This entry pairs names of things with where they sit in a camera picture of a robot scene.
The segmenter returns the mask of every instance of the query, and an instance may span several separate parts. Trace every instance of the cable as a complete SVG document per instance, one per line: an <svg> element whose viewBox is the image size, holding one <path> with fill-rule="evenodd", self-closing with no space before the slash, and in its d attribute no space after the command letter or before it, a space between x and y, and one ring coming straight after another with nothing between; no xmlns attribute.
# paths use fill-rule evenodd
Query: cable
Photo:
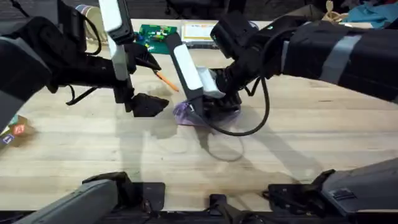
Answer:
<svg viewBox="0 0 398 224"><path fill-rule="evenodd" d="M271 47L271 45L272 45L280 36L282 36L282 35L284 35L284 34L286 34L286 33L288 33L288 32L293 32L293 31L295 31L295 30L296 30L296 28L294 28L294 29L285 29L285 30L282 30L282 31L276 33L275 35L273 35L273 36L267 41L267 43L265 44L264 48L263 48L262 51L261 51L261 59L260 59L260 62L262 63L262 62L264 61L264 59L265 59L265 57L266 57L267 51L269 50L269 48ZM229 136L248 136L248 135L250 135L250 134L254 134L254 133L256 133L257 131L259 131L259 130L265 125L265 123L267 122L268 116L269 116L269 95L268 95L267 83L266 83L266 78L265 78L265 72L266 72L266 71L265 71L265 68L264 68L264 66L262 66L262 67L260 68L260 76L259 76L258 79L260 79L260 81L261 81L262 89L263 89L263 92L264 92L264 101L265 101L265 104L266 104L266 108L265 108L265 112L264 112L264 117L262 118L261 122L260 122L255 128L253 128L253 129L250 130L250 131L245 131L245 132L241 132L241 133L234 133L234 132L227 131L227 130L224 130L224 129L221 129L221 128L215 126L215 125L212 124L211 122L207 121L205 118L203 118L204 122L205 122L209 127L213 128L214 130L216 130L216 131L218 131L218 132L220 132L220 133L229 135Z"/></svg>
<svg viewBox="0 0 398 224"><path fill-rule="evenodd" d="M79 103L82 99L84 99L86 96L88 96L90 93L94 92L97 87L91 87L90 89L86 90L84 93L82 93L80 96L75 98L75 90L71 85L68 85L70 87L70 91L72 92L72 99L69 102L66 102L68 106L75 105Z"/></svg>
<svg viewBox="0 0 398 224"><path fill-rule="evenodd" d="M12 6L16 9L18 9L26 18L29 18L30 16L28 15L28 13L26 13L26 11L22 8L21 4L19 4L19 2L15 1L15 0L10 0Z"/></svg>
<svg viewBox="0 0 398 224"><path fill-rule="evenodd" d="M95 37L97 38L98 41L98 48L96 51L94 51L93 53L86 53L87 55L98 55L101 51L102 51L102 45L101 45L101 39L100 39L100 35L98 34L98 30L97 27L95 27L95 25L93 24L93 22L91 22L85 15L83 15L83 18L86 22L89 23L90 27L93 29Z"/></svg>

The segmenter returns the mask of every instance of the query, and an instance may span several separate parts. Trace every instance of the green circuit board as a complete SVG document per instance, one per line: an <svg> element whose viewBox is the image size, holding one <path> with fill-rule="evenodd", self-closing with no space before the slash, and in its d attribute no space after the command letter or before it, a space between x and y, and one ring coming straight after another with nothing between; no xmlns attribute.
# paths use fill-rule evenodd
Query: green circuit board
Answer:
<svg viewBox="0 0 398 224"><path fill-rule="evenodd" d="M136 33L136 42L148 48L148 52L153 54L169 54L165 38L177 32L176 27L141 25L139 32Z"/></svg>

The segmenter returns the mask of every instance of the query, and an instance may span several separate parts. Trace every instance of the purple cloth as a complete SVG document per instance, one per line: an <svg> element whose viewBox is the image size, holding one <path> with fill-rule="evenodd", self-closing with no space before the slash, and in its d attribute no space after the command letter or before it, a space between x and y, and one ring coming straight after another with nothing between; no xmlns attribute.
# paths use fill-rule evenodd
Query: purple cloth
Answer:
<svg viewBox="0 0 398 224"><path fill-rule="evenodd" d="M239 116L240 112L239 110L233 113L222 114L222 119L213 120L211 122L214 122L217 126L231 124ZM173 114L178 125L207 126L204 120L191 110L189 103L186 101L177 104L173 110Z"/></svg>

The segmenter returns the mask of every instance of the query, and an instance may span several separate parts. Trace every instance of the wooden tabletop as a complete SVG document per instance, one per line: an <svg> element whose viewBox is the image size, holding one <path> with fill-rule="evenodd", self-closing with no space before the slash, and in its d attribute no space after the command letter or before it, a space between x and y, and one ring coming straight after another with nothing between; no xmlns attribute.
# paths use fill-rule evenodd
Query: wooden tabletop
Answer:
<svg viewBox="0 0 398 224"><path fill-rule="evenodd" d="M177 25L179 21L133 20ZM191 50L196 65L232 61L218 50ZM155 55L163 74L182 90L169 55ZM43 89L20 110L37 133L0 151L0 210L36 210L77 188L83 179L126 171L133 181L164 182L166 210L201 210L209 194L238 208L268 210L258 196L271 183L311 182L327 169L354 169L398 156L398 106L327 83L273 77L271 114L256 134L235 138L177 126L174 106L185 99L147 68L132 75L136 92L170 101L155 118L133 118L101 89L75 106L69 88ZM76 93L86 88L76 87ZM243 112L232 130L260 122L263 96L241 92Z"/></svg>

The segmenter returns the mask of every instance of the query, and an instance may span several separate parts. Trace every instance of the orange pen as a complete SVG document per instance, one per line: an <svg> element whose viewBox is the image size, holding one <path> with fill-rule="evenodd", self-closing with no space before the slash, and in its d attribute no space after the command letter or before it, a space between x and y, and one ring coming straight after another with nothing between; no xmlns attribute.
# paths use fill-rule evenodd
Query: orange pen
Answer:
<svg viewBox="0 0 398 224"><path fill-rule="evenodd" d="M178 89L178 87L175 86L175 85L174 85L173 83L171 83L170 81L168 81L168 80L166 79L166 77L164 77L164 76L161 74L161 72L159 72L159 71L154 71L154 73L155 73L155 75L156 75L157 77L159 77L161 80L163 80L163 82L166 82L166 84L168 84L169 87L171 87L174 91L177 91L177 92L180 91L180 90Z"/></svg>

